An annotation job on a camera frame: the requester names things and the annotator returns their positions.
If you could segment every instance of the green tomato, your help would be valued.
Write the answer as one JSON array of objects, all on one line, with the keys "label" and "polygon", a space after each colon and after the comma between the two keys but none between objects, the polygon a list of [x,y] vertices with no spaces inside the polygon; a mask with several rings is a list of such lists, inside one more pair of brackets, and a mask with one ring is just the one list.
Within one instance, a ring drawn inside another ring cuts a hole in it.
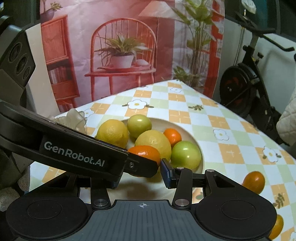
[{"label": "green tomato", "polygon": [[152,129],[152,123],[144,115],[133,115],[128,119],[127,128],[132,137],[138,138],[143,132]]},{"label": "green tomato", "polygon": [[180,141],[173,147],[170,161],[174,168],[184,167],[196,171],[201,159],[202,155],[197,145],[189,141]]}]

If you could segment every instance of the floral tablecloth print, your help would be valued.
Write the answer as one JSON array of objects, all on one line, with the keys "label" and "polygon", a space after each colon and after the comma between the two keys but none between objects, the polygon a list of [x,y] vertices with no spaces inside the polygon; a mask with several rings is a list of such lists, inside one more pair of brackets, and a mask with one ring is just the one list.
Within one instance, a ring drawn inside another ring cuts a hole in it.
[{"label": "floral tablecloth print", "polygon": [[[189,132],[202,149],[204,170],[215,169],[238,183],[249,172],[260,171],[266,179],[261,196],[273,203],[284,219],[282,233],[275,240],[296,240],[295,160],[253,125],[215,101],[180,81],[170,80],[121,92],[77,110],[85,112],[91,136],[108,119],[124,120],[144,114],[173,122]],[[61,173],[33,163],[31,189]],[[202,190],[195,189],[193,201],[199,202],[202,197]]]}]

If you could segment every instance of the bookshelf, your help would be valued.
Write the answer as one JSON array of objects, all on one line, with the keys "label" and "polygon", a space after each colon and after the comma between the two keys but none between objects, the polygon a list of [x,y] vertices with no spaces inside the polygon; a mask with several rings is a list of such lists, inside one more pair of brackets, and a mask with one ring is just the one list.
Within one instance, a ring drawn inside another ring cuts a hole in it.
[{"label": "bookshelf", "polygon": [[68,33],[67,15],[41,24],[44,56],[52,91],[61,112],[76,108],[79,97]]}]

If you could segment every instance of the purple plant pot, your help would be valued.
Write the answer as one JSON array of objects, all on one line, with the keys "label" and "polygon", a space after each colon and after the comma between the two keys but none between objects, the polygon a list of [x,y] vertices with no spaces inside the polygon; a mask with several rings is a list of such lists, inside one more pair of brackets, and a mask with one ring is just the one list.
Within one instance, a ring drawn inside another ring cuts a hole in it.
[{"label": "purple plant pot", "polygon": [[44,13],[40,14],[41,23],[52,20],[54,17],[54,10],[52,8],[46,10]]}]

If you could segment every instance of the red chair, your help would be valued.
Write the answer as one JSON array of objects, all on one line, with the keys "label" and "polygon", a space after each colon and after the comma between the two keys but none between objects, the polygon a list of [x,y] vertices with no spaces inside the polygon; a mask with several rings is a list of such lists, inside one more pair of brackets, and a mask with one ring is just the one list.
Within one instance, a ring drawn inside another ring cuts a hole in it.
[{"label": "red chair", "polygon": [[[149,69],[133,71],[133,72],[108,72],[100,67],[106,67],[109,64],[107,58],[103,58],[102,55],[96,50],[106,47],[106,38],[116,38],[117,33],[120,33],[127,37],[135,37],[142,43],[145,43],[146,47],[151,51],[143,51],[138,53],[137,59],[144,59],[150,64]],[[98,27],[91,38],[91,62],[90,72],[85,76],[91,78],[91,100],[94,101],[94,81],[95,77],[108,77],[110,85],[110,94],[113,95],[113,77],[114,76],[135,76],[138,86],[141,86],[141,75],[149,74],[151,83],[154,83],[155,69],[155,53],[157,43],[156,37],[152,29],[145,23],[132,19],[132,18],[117,18],[110,20],[100,27]]]}]

